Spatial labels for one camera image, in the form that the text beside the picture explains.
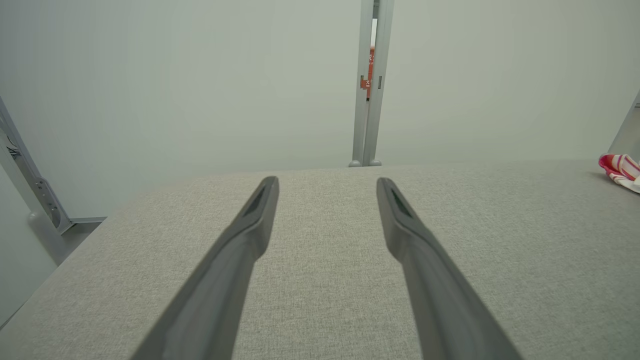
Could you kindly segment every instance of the white panel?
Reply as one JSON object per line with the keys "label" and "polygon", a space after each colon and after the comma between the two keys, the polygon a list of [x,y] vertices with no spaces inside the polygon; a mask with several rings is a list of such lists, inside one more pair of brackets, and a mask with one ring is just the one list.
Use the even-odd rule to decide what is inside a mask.
{"label": "white panel", "polygon": [[0,94],[70,218],[213,173],[344,167],[360,1],[3,3]]}
{"label": "white panel", "polygon": [[371,21],[371,48],[376,47],[376,30],[378,30],[378,20],[372,19]]}
{"label": "white panel", "polygon": [[637,0],[397,1],[376,159],[596,161],[640,88],[639,19]]}
{"label": "white panel", "polygon": [[18,189],[0,167],[0,325],[56,269],[27,223],[30,213]]}

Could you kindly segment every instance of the gray fabric surface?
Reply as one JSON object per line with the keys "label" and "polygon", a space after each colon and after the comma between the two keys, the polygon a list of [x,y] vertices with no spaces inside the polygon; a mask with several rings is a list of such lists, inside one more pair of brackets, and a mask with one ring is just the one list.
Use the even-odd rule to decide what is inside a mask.
{"label": "gray fabric surface", "polygon": [[[160,189],[109,217],[0,332],[2,359],[127,359],[266,175]],[[418,359],[375,182],[391,177],[528,359],[637,359],[640,196],[595,161],[277,172],[236,359]]]}

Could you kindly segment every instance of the red and white cloth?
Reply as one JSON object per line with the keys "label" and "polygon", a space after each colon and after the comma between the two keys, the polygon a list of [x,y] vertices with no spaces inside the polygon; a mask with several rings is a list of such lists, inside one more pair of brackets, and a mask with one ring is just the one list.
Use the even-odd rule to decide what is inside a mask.
{"label": "red and white cloth", "polygon": [[629,155],[604,154],[598,164],[616,184],[640,193],[640,165]]}

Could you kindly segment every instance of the fabric texture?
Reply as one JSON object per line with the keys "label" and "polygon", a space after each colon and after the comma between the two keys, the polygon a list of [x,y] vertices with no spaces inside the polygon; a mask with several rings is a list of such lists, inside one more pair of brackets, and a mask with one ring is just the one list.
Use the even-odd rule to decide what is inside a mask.
{"label": "fabric texture", "polygon": [[420,359],[375,185],[394,180],[526,359],[637,359],[640,197],[593,161],[230,174],[131,201],[0,332],[1,359],[127,359],[259,181],[280,179],[234,359]]}
{"label": "fabric texture", "polygon": [[640,193],[640,165],[631,156],[604,154],[598,164],[616,184]]}

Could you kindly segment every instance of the metal bracket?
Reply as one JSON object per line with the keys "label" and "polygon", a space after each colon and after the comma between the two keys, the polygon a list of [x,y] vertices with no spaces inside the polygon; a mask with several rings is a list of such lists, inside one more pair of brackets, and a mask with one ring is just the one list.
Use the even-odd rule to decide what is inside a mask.
{"label": "metal bracket", "polygon": [[42,205],[45,213],[51,219],[53,226],[58,230],[58,233],[64,233],[69,227],[71,227],[71,221],[65,213],[62,205],[58,201],[56,194],[51,190],[49,182],[40,175],[38,168],[36,167],[31,155],[27,151],[27,147],[24,145],[18,129],[15,127],[9,111],[6,109],[2,97],[0,97],[0,127],[9,136],[9,139],[18,148],[19,155],[15,157],[15,163],[20,169],[20,172],[27,180],[29,187],[38,198],[38,201]]}

